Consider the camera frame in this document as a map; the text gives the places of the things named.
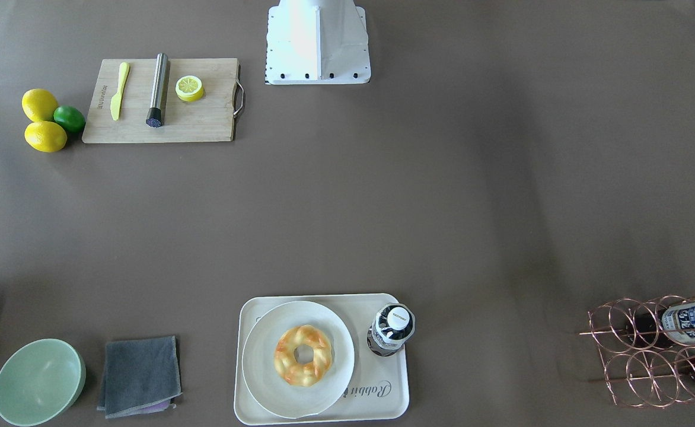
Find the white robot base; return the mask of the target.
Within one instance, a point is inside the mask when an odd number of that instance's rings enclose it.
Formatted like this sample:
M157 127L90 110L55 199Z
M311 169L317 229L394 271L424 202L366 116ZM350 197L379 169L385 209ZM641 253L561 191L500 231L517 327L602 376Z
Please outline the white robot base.
M280 1L268 10L269 85L370 82L366 12L353 1Z

